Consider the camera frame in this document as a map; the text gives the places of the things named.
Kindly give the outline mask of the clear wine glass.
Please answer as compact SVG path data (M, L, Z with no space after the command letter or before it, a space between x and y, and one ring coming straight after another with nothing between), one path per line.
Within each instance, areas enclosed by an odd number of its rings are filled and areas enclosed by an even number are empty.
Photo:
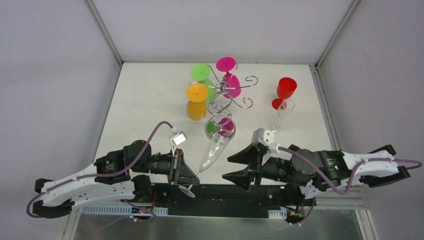
M196 177L205 172L215 163L223 150L229 144L230 140L228 136L231 134L231 132L226 129L216 130L212 133L205 130L205 134L209 138L209 143L202 155L198 171L195 174Z
M276 98L271 105L277 110L278 121L270 125L270 131L276 135L283 130L283 121L292 115L296 104L292 99Z

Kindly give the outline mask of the chrome wine glass rack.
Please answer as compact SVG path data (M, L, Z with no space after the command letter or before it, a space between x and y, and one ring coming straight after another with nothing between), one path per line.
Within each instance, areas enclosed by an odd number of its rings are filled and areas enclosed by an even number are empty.
M239 67L237 62L236 64L237 67L233 72L234 75L236 75ZM204 131L212 133L225 129L230 131L228 138L231 140L236 134L236 124L233 121L233 115L229 110L229 107L235 105L241 109L249 109L253 106L254 102L249 97L242 98L242 103L238 103L236 101L237 97L233 98L231 95L229 95L230 98L224 97L224 94L227 94L224 82L225 72L218 71L216 66L212 67L210 64L207 65L209 65L212 69L209 79L215 84L216 93L212 96L211 101L206 103L206 110L209 114L211 114L211 118L207 120ZM245 85L241 85L240 83L239 89L241 90L253 87L259 83L259 79L254 75L245 77L244 81L246 82Z

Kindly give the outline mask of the red wine glass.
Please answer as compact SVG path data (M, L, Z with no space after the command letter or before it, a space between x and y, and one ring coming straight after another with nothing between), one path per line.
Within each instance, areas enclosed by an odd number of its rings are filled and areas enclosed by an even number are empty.
M283 100L289 99L294 94L297 86L297 82L293 78L281 78L276 89L277 98L271 102L272 107L277 110Z

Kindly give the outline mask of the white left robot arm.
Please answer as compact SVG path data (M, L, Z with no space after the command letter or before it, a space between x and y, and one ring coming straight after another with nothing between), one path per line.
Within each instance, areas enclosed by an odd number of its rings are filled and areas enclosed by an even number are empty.
M26 211L33 218L54 219L98 202L150 202L154 199L154 190L149 174L166 176L169 185L200 183L196 173L187 166L182 149L152 154L147 141L136 140L61 180L37 179L34 184L37 195L28 203Z

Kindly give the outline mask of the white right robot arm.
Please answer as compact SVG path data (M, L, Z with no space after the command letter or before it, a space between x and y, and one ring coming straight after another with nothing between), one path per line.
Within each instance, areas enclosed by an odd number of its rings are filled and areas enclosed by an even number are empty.
M250 144L227 158L228 162L243 164L246 168L223 174L222 178L247 192L252 185L259 186L262 179L285 183L284 200L296 205L329 189L344 196L353 186L383 187L411 176L406 166L398 165L391 145L367 154L310 151L295 145L284 151L291 154L290 159L267 156L271 148L261 143Z

